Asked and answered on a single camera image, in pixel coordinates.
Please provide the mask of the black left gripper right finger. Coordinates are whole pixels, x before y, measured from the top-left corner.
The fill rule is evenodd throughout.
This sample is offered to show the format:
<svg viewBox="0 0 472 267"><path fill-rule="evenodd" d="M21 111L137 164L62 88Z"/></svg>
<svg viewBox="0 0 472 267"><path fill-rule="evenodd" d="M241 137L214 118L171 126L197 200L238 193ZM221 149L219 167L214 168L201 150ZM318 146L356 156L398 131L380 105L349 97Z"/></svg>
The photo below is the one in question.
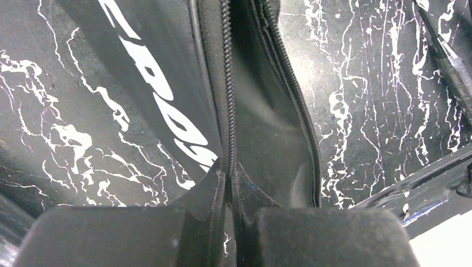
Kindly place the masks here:
<svg viewBox="0 0 472 267"><path fill-rule="evenodd" d="M238 266L418 266L398 218L385 209L280 207L241 164L233 174Z"/></svg>

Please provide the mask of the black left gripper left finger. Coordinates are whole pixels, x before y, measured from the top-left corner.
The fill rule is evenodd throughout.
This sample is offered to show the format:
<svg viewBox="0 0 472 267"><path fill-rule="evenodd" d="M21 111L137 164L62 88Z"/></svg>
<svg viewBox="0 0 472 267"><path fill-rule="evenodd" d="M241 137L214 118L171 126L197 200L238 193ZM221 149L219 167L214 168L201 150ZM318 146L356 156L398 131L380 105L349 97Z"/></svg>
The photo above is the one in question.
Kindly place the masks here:
<svg viewBox="0 0 472 267"><path fill-rule="evenodd" d="M167 206L71 207L32 225L15 266L218 266L223 256L225 174L217 160Z"/></svg>

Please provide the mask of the black racket cover bag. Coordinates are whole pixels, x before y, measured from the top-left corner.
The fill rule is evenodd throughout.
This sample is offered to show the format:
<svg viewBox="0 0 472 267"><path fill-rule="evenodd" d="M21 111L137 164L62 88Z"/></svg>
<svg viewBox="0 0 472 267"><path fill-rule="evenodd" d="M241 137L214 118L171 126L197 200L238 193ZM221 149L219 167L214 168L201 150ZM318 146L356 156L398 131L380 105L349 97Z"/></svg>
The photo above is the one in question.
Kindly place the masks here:
<svg viewBox="0 0 472 267"><path fill-rule="evenodd" d="M217 160L284 207L319 207L316 134L280 1L60 1L192 178Z"/></svg>

